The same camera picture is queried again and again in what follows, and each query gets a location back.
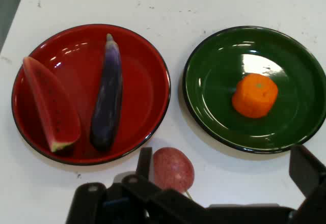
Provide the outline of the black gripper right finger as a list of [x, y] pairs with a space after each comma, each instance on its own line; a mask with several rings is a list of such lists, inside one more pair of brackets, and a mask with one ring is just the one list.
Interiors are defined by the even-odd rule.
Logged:
[[293, 146], [289, 175], [305, 196], [290, 223], [325, 223], [325, 166], [303, 145]]

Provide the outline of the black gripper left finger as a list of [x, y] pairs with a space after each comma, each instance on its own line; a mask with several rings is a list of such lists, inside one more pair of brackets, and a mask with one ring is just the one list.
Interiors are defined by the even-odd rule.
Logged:
[[75, 191], [66, 223], [202, 223], [204, 208], [149, 181], [152, 149], [140, 152], [137, 170], [106, 188], [87, 183]]

